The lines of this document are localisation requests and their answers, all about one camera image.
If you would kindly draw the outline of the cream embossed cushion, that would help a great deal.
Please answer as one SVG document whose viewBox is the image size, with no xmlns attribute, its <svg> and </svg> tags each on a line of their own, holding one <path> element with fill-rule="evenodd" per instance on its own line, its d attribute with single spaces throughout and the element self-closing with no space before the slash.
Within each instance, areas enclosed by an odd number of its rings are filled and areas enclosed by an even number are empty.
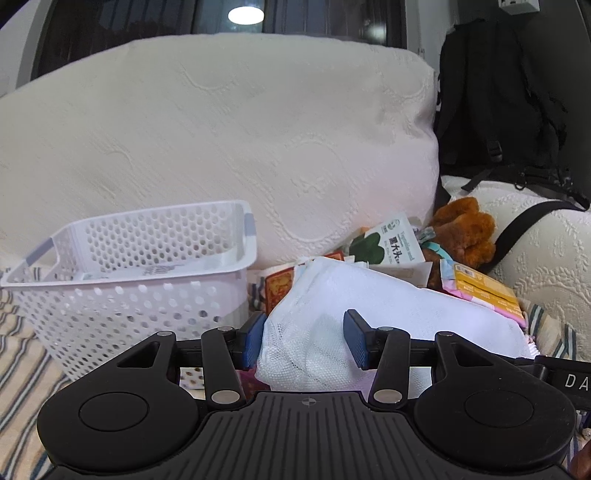
<svg viewBox="0 0 591 480">
<path fill-rule="evenodd" d="M 493 270 L 512 288 L 526 334 L 546 356 L 590 360 L 590 214 L 559 210 L 538 221 Z"/>
</svg>

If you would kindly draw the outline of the orange small box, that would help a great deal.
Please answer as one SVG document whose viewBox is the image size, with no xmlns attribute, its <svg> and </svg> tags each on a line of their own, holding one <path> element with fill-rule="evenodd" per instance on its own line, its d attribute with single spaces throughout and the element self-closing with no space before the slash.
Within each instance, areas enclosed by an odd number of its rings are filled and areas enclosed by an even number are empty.
<svg viewBox="0 0 591 480">
<path fill-rule="evenodd" d="M 501 282 L 459 263 L 451 267 L 451 278 L 443 281 L 447 291 L 484 306 L 526 327 L 526 320 L 514 291 Z"/>
</svg>

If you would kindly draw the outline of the white mesh cloth pack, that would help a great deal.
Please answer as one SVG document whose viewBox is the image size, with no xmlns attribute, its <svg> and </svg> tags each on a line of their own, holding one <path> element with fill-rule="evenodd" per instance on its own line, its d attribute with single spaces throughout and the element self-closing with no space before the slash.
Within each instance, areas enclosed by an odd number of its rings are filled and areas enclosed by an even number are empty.
<svg viewBox="0 0 591 480">
<path fill-rule="evenodd" d="M 370 327 L 402 329 L 432 340 L 451 331 L 507 357 L 531 355 L 518 324 L 490 309 L 373 270 L 321 257 L 311 260 L 266 319 L 256 379 L 273 391 L 360 391 L 374 372 L 356 367 L 342 320 L 356 310 Z"/>
</svg>

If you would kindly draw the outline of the brown plush toy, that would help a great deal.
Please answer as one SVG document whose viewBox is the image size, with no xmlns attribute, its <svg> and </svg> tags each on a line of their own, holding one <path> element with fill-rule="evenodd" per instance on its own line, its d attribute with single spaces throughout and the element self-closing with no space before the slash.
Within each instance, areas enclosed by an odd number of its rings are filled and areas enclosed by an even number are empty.
<svg viewBox="0 0 591 480">
<path fill-rule="evenodd" d="M 494 218 L 480 210 L 478 200 L 464 197 L 439 208 L 418 239 L 427 262 L 432 263 L 427 287 L 442 291 L 440 262 L 455 261 L 479 269 L 494 257 Z"/>
</svg>

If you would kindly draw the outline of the striped bed sheet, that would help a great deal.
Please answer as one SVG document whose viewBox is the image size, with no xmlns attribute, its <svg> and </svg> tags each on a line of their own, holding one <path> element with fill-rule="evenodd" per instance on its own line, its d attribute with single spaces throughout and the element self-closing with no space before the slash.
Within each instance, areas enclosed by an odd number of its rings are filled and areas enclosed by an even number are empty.
<svg viewBox="0 0 591 480">
<path fill-rule="evenodd" d="M 37 434 L 42 404 L 68 380 L 22 315 L 1 292 L 1 477 L 39 479 L 49 460 Z"/>
</svg>

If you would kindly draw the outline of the cream embossed pillow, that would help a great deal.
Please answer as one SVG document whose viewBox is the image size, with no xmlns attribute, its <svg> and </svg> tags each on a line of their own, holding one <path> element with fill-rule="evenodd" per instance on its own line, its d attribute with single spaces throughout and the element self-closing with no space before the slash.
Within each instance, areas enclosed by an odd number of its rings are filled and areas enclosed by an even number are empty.
<svg viewBox="0 0 591 480">
<path fill-rule="evenodd" d="M 439 177 L 436 75 L 418 55 L 263 34 L 134 41 L 1 101 L 1 261 L 84 218 L 252 206 L 259 267 L 322 254 Z"/>
</svg>

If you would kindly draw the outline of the magenta medicine box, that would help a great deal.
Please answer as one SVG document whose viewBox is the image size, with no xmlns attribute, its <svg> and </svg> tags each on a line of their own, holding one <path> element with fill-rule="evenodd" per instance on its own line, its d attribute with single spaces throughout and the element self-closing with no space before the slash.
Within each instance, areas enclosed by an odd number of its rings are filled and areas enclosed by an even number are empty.
<svg viewBox="0 0 591 480">
<path fill-rule="evenodd" d="M 245 399 L 252 399 L 254 394 L 260 390 L 259 381 L 256 380 L 256 370 L 238 371 L 238 377 L 243 393 L 245 393 Z"/>
</svg>

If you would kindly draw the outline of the white printed foil packet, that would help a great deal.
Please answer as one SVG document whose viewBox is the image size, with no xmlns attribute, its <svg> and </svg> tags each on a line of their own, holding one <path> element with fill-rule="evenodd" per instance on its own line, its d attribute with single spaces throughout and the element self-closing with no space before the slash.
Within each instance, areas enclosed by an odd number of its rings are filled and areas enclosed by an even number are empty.
<svg viewBox="0 0 591 480">
<path fill-rule="evenodd" d="M 110 272 L 87 272 L 75 277 L 81 281 L 96 280 L 136 280 L 143 277 L 162 275 L 193 275 L 211 273 L 228 267 L 231 258 L 225 254 L 205 256 L 188 261 L 158 263 L 151 266 L 127 267 Z"/>
</svg>

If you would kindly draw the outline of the green seed packet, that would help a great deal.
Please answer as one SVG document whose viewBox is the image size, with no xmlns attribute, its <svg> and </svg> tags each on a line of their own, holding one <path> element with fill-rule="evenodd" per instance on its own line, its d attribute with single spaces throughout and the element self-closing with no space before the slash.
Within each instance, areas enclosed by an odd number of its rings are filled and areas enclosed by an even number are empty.
<svg viewBox="0 0 591 480">
<path fill-rule="evenodd" d="M 356 236 L 348 246 L 349 256 L 369 265 L 401 266 L 425 261 L 415 231 L 404 213 Z"/>
</svg>

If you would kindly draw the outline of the white perforated plastic basket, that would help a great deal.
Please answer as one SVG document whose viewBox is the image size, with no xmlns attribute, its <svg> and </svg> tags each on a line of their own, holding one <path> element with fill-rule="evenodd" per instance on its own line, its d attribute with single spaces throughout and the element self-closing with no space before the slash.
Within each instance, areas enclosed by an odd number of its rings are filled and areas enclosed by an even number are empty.
<svg viewBox="0 0 591 480">
<path fill-rule="evenodd" d="M 225 254 L 211 273 L 81 281 L 87 272 Z M 246 270 L 256 223 L 242 200 L 128 211 L 72 222 L 1 280 L 63 372 L 76 380 L 158 331 L 192 340 L 238 328 L 247 313 Z"/>
</svg>

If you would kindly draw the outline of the red orange box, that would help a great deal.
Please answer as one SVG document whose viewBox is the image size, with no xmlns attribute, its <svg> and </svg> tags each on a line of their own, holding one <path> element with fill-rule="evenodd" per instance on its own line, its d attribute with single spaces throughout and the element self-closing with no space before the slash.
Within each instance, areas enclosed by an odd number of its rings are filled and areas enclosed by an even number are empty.
<svg viewBox="0 0 591 480">
<path fill-rule="evenodd" d="M 312 257 L 301 257 L 286 264 L 249 273 L 249 304 L 252 310 L 270 314 L 290 292 L 296 279 L 296 268 L 304 266 Z"/>
</svg>

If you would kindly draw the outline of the black backpack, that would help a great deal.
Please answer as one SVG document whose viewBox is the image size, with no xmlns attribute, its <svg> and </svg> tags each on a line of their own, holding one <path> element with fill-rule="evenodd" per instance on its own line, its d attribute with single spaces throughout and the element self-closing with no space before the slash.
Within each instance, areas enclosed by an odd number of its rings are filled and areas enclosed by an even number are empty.
<svg viewBox="0 0 591 480">
<path fill-rule="evenodd" d="M 491 180 L 545 199 L 501 232 L 482 272 L 491 272 L 544 216 L 589 209 L 559 161 L 564 109 L 540 87 L 510 26 L 477 19 L 453 27 L 440 56 L 438 106 L 441 174 L 466 178 L 466 193 Z"/>
</svg>

